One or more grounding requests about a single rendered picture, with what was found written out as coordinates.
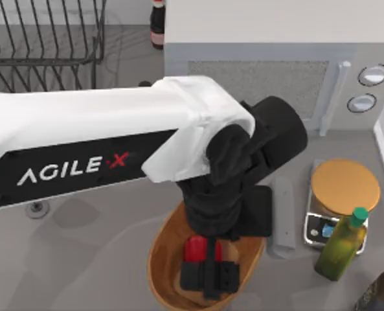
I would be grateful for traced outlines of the pale grey rounded box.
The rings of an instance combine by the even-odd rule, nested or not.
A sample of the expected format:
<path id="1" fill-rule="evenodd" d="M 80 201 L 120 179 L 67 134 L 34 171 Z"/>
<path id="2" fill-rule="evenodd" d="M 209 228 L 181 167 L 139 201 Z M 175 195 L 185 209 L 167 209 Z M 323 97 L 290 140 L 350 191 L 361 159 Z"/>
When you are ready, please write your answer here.
<path id="1" fill-rule="evenodd" d="M 293 186 L 288 178 L 278 176 L 273 183 L 273 253 L 282 259 L 290 259 L 295 254 L 295 235 Z"/>

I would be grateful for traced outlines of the wooden oval basket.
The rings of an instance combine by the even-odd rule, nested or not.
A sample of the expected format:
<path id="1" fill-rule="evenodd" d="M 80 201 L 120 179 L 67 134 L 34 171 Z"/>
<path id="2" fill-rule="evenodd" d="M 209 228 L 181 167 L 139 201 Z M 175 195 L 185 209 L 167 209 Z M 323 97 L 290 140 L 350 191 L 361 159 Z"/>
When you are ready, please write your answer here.
<path id="1" fill-rule="evenodd" d="M 223 311 L 252 277 L 266 238 L 241 237 L 236 242 L 220 241 L 223 258 L 240 265 L 240 287 L 234 294 L 221 294 L 219 301 L 209 301 L 201 292 L 182 290 L 179 283 L 183 244 L 195 234 L 186 222 L 185 204 L 181 202 L 164 221 L 150 247 L 147 263 L 150 290 L 168 311 Z"/>

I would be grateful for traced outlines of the silver scale with wooden plate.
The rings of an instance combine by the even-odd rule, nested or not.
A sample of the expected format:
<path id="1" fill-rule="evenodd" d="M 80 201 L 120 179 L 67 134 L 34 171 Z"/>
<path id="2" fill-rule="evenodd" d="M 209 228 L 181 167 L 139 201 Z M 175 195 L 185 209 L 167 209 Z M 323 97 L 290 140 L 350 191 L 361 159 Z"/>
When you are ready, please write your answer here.
<path id="1" fill-rule="evenodd" d="M 377 178 L 361 163 L 316 159 L 310 173 L 304 242 L 313 248 L 324 247 L 340 218 L 352 214 L 356 207 L 371 212 L 380 197 Z"/>

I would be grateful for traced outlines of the green oil bottle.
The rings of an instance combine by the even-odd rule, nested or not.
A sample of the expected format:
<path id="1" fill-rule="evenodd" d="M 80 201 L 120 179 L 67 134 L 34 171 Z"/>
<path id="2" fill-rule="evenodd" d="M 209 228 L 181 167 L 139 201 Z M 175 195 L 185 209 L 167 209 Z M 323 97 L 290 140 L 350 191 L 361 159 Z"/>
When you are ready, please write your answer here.
<path id="1" fill-rule="evenodd" d="M 356 207 L 350 216 L 342 217 L 315 263 L 315 271 L 323 277 L 338 281 L 355 257 L 367 234 L 364 225 L 368 211 Z"/>

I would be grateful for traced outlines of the microwave door with window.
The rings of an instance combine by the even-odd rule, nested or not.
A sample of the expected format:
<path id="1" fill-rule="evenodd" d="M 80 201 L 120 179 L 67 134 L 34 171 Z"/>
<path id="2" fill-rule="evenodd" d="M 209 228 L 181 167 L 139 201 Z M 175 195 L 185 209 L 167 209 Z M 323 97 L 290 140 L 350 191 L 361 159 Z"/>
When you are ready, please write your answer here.
<path id="1" fill-rule="evenodd" d="M 204 60 L 166 49 L 164 71 L 167 76 L 208 76 L 236 100 L 252 106 L 269 96 L 280 97 L 308 130 L 318 130 L 335 64 L 328 60 Z"/>

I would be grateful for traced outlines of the small microwave knob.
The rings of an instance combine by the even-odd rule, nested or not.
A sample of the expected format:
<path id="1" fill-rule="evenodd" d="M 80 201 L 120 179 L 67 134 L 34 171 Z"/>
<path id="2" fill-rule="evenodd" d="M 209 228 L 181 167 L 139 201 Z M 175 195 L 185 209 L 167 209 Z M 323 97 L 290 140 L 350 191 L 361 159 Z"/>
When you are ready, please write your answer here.
<path id="1" fill-rule="evenodd" d="M 347 103 L 347 108 L 352 113 L 364 113 L 371 110 L 376 105 L 376 102 L 377 98 L 367 93 L 352 97 Z"/>

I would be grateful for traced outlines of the dark speckled box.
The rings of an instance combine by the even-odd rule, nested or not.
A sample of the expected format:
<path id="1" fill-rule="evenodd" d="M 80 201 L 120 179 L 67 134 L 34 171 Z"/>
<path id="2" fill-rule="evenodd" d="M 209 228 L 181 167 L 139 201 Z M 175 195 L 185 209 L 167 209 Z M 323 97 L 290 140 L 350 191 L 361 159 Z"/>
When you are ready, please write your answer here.
<path id="1" fill-rule="evenodd" d="M 384 272 L 357 300 L 352 311 L 384 311 Z"/>

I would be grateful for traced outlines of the large microwave knob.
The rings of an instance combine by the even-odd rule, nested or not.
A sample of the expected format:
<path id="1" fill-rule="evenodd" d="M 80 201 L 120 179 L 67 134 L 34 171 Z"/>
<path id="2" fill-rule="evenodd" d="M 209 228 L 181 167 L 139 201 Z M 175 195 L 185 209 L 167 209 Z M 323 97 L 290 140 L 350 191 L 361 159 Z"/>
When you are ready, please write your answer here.
<path id="1" fill-rule="evenodd" d="M 365 67 L 357 78 L 358 82 L 366 87 L 372 87 L 384 82 L 384 65 L 377 64 Z"/>

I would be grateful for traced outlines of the pale microwave oven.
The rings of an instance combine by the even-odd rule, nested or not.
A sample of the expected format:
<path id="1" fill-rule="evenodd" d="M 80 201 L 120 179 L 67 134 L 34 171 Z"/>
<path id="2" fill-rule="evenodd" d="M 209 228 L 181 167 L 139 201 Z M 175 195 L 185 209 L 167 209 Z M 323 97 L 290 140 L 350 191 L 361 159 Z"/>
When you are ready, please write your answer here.
<path id="1" fill-rule="evenodd" d="M 384 82 L 357 80 L 365 67 L 384 65 L 384 0 L 167 0 L 166 49 L 204 60 L 328 60 L 335 64 L 330 97 L 346 60 L 329 130 L 371 129 L 384 108 Z M 367 93 L 376 105 L 350 112 L 348 101 Z"/>

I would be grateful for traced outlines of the grey round screw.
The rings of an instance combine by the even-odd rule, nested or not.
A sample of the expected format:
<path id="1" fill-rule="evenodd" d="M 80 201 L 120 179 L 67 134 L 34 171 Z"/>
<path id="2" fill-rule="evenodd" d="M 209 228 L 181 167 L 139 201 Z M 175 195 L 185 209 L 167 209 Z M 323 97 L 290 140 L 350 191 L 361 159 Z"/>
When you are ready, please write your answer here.
<path id="1" fill-rule="evenodd" d="M 48 201 L 32 202 L 26 206 L 26 215 L 31 219 L 40 219 L 45 217 L 50 211 Z"/>

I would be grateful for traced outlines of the dark brown bottle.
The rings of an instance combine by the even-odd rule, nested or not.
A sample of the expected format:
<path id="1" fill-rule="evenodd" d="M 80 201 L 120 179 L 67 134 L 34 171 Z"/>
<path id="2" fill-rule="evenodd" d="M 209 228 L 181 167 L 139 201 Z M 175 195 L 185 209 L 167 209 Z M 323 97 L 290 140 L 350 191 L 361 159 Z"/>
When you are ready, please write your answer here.
<path id="1" fill-rule="evenodd" d="M 165 0 L 152 0 L 150 14 L 150 41 L 157 50 L 164 48 Z"/>

